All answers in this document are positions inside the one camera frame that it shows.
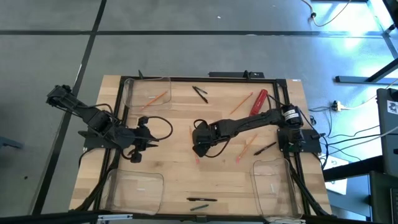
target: black metal stand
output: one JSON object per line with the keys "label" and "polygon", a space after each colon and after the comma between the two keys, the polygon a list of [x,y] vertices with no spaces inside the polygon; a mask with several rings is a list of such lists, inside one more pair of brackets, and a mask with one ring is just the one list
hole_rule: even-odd
{"label": "black metal stand", "polygon": [[398,58],[394,59],[391,63],[380,69],[380,71],[376,72],[371,77],[336,76],[336,82],[355,84],[391,84],[396,80],[396,78],[385,78],[385,76],[395,71],[397,68]]}
{"label": "black metal stand", "polygon": [[369,174],[371,171],[383,173],[383,157],[376,156],[359,162],[353,162],[348,165],[339,166],[323,171],[325,182],[341,180],[348,177]]}

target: wooden table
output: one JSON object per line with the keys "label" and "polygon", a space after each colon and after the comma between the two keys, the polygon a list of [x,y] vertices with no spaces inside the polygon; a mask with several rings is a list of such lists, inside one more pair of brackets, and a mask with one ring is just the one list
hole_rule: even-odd
{"label": "wooden table", "polygon": [[[118,92],[120,76],[105,75],[99,91],[97,103],[114,105]],[[192,85],[208,92],[205,102],[192,90]],[[307,104],[300,80],[287,80],[290,102],[297,105],[308,117]],[[174,133],[158,143],[159,147],[142,152],[142,162],[132,164],[121,159],[119,169],[137,172],[160,173],[164,177],[162,205],[158,213],[207,215],[259,215],[254,199],[250,168],[257,160],[271,161],[282,157],[278,144],[254,157],[253,153],[277,141],[276,126],[265,126],[240,133],[233,138],[228,147],[217,158],[200,158],[195,162],[189,127],[201,118],[209,123],[219,119],[239,119],[247,117],[260,90],[264,88],[273,93],[271,84],[263,83],[190,83],[172,82],[172,107],[170,110],[129,114],[127,125],[134,128],[137,118],[144,115],[159,115],[169,120]],[[229,112],[250,92],[254,92],[232,115]],[[268,110],[264,102],[261,111]],[[169,127],[162,121],[150,121],[148,127],[155,137],[165,136]],[[258,134],[248,152],[236,163],[236,156],[251,138]],[[223,144],[212,147],[208,154],[216,154]],[[84,156],[77,176],[70,208],[79,206],[98,182],[104,150],[97,149]],[[311,154],[301,154],[305,183],[322,208],[331,212],[322,170],[319,161]],[[299,189],[296,188],[297,201],[302,204]],[[217,198],[208,208],[191,212],[189,208],[204,204],[188,202],[187,197]]]}

